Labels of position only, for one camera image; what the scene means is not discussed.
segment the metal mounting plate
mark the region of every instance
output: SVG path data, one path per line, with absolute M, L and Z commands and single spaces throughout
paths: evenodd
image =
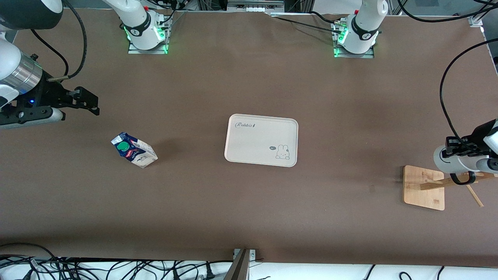
M 340 23 L 340 22 L 345 22 L 345 21 L 346 21 L 346 18 L 343 17 L 340 20 L 337 20 L 336 22 Z M 330 27 L 332 28 L 332 30 L 343 31 L 342 29 L 344 29 L 343 25 L 335 24 L 335 23 L 331 23 Z M 370 47 L 370 49 L 366 53 L 362 53 L 362 54 L 351 53 L 351 52 L 348 52 L 341 44 L 339 44 L 339 37 L 343 36 L 344 34 L 337 34 L 334 32 L 331 32 L 331 33 L 332 33 L 332 44 L 334 47 L 334 57 L 374 58 L 374 47 Z

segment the wooden stand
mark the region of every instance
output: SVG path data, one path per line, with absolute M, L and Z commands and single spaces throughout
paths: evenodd
M 476 172 L 478 180 L 498 177 L 498 174 Z M 468 175 L 463 173 L 458 176 L 461 181 L 466 181 Z M 403 201 L 407 204 L 426 207 L 434 210 L 444 210 L 444 188 L 457 186 L 451 178 L 444 178 L 440 171 L 406 165 L 403 168 Z M 477 197 L 471 186 L 468 190 L 480 207 L 484 205 Z

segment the milk carton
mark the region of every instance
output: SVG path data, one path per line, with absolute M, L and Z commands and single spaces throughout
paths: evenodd
M 145 168 L 157 159 L 154 150 L 149 144 L 129 136 L 125 132 L 121 132 L 111 143 L 116 147 L 120 156 L 142 168 Z

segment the brown tabletop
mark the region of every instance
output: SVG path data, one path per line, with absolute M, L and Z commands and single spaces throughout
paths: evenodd
M 340 59 L 326 31 L 262 13 L 188 13 L 168 55 L 128 55 L 112 10 L 79 12 L 87 62 L 64 86 L 98 95 L 101 115 L 63 109 L 63 122 L 0 131 L 2 242 L 78 257 L 219 260 L 248 247 L 268 262 L 496 266 L 498 182 L 475 185 L 484 208 L 465 187 L 446 190 L 445 211 L 401 198 L 402 167 L 435 169 L 432 153 L 451 135 L 441 76 L 483 41 L 466 20 L 387 17 L 375 59 Z M 40 35 L 74 71 L 74 16 Z M 62 75 L 29 31 L 16 45 Z M 485 47 L 454 65 L 445 97 L 462 135 L 497 117 L 497 86 Z M 297 164 L 226 161 L 236 113 L 296 119 Z M 119 157 L 110 140 L 121 131 L 159 160 L 141 169 Z

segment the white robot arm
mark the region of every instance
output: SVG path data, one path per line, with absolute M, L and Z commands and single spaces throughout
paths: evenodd
M 131 43 L 151 49 L 164 40 L 163 15 L 146 11 L 138 0 L 103 0 L 119 15 Z M 62 17 L 62 0 L 0 0 L 0 128 L 65 119 L 58 108 L 87 109 L 99 114 L 98 97 L 78 87 L 68 91 L 32 58 L 5 40 L 11 29 L 50 29 Z
M 146 11 L 138 0 L 102 0 L 118 14 L 131 43 L 138 49 L 148 50 L 165 40 L 161 27 L 164 16 Z
M 449 173 L 458 185 L 474 183 L 474 172 L 498 173 L 498 119 L 476 127 L 461 139 L 446 137 L 446 144 L 434 151 L 434 162 L 442 172 Z M 467 182 L 456 176 L 463 172 L 469 173 Z
M 375 44 L 378 28 L 387 11 L 386 0 L 363 0 L 358 13 L 346 18 L 347 30 L 339 43 L 351 53 L 367 52 Z

